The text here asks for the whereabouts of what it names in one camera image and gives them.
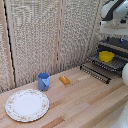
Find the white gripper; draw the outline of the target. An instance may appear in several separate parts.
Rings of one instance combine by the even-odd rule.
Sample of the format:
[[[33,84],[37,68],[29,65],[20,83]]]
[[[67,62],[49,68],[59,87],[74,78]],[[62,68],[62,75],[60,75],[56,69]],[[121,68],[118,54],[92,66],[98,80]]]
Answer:
[[[100,32],[110,35],[127,35],[128,23],[116,23],[114,21],[102,21]],[[106,42],[109,41],[109,36],[106,36]],[[123,38],[119,38],[119,44],[122,44]]]

